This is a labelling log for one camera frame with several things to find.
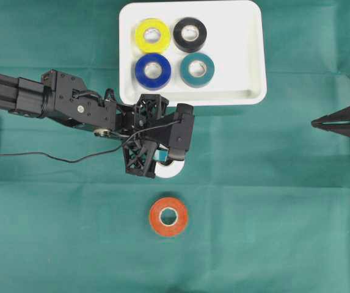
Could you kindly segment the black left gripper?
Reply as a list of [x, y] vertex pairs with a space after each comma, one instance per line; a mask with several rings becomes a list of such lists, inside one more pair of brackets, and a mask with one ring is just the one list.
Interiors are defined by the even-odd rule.
[[158, 148], [159, 144], [147, 137], [147, 129], [165, 115], [168, 103], [161, 95], [142, 94], [135, 105], [123, 108], [122, 134], [126, 138], [122, 150], [128, 174], [154, 178], [156, 162], [167, 160], [168, 150]]

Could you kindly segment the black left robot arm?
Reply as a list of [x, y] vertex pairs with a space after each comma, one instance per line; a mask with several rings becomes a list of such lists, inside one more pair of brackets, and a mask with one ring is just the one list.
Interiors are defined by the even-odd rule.
[[155, 177], [158, 144], [149, 142], [145, 131], [165, 116], [168, 103], [149, 94], [136, 104], [118, 103], [113, 89], [101, 96], [81, 78], [57, 70], [43, 74], [40, 82], [0, 74], [0, 109], [120, 140], [126, 172], [136, 176]]

